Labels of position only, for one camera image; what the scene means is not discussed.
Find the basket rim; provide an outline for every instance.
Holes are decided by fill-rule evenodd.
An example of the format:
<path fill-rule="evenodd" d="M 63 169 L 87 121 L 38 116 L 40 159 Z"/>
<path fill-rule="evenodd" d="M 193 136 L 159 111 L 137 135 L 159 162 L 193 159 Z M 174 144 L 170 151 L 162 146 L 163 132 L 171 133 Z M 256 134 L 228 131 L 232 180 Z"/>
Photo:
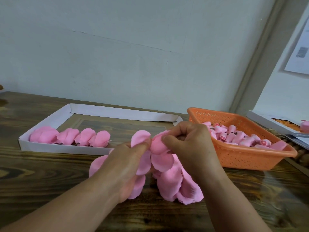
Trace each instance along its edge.
<path fill-rule="evenodd" d="M 246 118 L 244 116 L 241 116 L 241 115 L 238 115 L 238 114 L 229 113 L 229 112 L 222 112 L 222 111 L 215 111 L 215 110 L 209 110 L 209 109 L 203 109 L 203 108 L 197 108 L 197 107 L 189 107 L 187 109 L 187 112 L 188 112 L 189 116 L 191 116 L 192 119 L 194 119 L 194 121 L 197 121 L 197 123 L 199 123 L 199 124 L 201 124 L 201 122 L 195 117 L 192 109 L 199 109 L 199 110 L 203 110 L 203 111 L 216 112 L 216 113 L 221 113 L 221 114 L 232 114 L 232 115 L 235 115 L 236 117 L 241 117 L 242 119 L 245 118 L 249 123 L 253 124 L 257 129 L 265 130 L 261 126 L 259 126 L 258 124 L 256 124 L 253 121 L 249 120 L 248 118 Z M 272 133 L 270 133 L 270 132 L 268 132 L 268 133 L 269 133 L 269 135 L 273 136 L 273 138 L 276 139 L 277 141 L 281 140 L 280 138 L 276 137 Z M 216 144 L 216 146 L 219 146 L 219 147 L 225 148 L 225 149 L 228 148 L 228 149 L 231 149 L 231 150 L 234 150 L 234 151 L 242 151 L 242 152 L 248 151 L 248 152 L 251 152 L 252 154 L 268 155 L 268 156 L 278 156 L 278 157 L 296 157 L 297 156 L 297 151 L 290 144 L 288 144 L 288 145 L 292 148 L 291 151 L 277 151 L 277 150 L 268 150 L 268 149 L 261 149 L 261 148 L 229 145 L 229 144 L 220 142 L 220 141 L 214 139 L 213 137 L 211 137 L 211 140 L 212 140 L 213 144 Z"/>

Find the printed qr code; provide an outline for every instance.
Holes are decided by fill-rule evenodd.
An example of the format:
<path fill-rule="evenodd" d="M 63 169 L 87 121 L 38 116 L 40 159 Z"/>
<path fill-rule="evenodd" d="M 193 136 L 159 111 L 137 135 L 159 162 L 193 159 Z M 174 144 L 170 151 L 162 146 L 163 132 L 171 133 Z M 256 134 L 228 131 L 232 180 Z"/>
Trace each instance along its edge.
<path fill-rule="evenodd" d="M 297 58 L 304 58 L 304 57 L 306 56 L 306 54 L 307 54 L 307 51 L 308 51 L 308 48 L 306 48 L 306 47 L 301 47 L 301 48 L 299 49 L 299 51 L 297 52 L 296 57 L 297 57 Z"/>

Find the person's left hand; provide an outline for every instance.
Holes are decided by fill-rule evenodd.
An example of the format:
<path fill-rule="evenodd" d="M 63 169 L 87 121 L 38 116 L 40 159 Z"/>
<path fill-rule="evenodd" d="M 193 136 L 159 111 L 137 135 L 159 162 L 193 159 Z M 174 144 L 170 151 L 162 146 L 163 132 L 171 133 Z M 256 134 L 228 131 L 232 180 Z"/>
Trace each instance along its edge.
<path fill-rule="evenodd" d="M 104 161 L 98 172 L 105 172 L 119 188 L 119 203 L 125 201 L 133 191 L 136 172 L 141 156 L 150 147 L 151 139 L 131 148 L 130 143 L 118 145 Z"/>

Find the hand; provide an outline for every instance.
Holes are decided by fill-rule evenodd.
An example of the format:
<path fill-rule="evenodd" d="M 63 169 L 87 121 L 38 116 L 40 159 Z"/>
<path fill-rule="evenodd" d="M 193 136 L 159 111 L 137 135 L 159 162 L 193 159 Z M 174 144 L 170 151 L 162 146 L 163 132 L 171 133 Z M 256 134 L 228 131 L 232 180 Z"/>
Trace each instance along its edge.
<path fill-rule="evenodd" d="M 180 122 L 162 142 L 179 158 L 183 168 L 198 180 L 200 175 L 222 169 L 206 125 Z"/>
<path fill-rule="evenodd" d="M 140 158 L 150 148 L 151 140 L 147 139 L 136 146 L 130 143 L 118 145 L 104 161 L 98 172 L 107 175 L 108 179 L 116 183 L 119 203 L 125 201 L 131 194 Z"/>

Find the person's right hand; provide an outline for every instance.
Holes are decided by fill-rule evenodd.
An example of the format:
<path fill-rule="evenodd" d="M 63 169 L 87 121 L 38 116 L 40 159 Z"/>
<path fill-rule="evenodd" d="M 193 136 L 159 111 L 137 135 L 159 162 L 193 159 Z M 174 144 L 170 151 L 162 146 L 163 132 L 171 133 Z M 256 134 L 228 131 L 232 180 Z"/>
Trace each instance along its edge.
<path fill-rule="evenodd" d="M 183 168 L 196 181 L 200 175 L 222 169 L 206 125 L 180 122 L 162 142 L 179 158 Z"/>

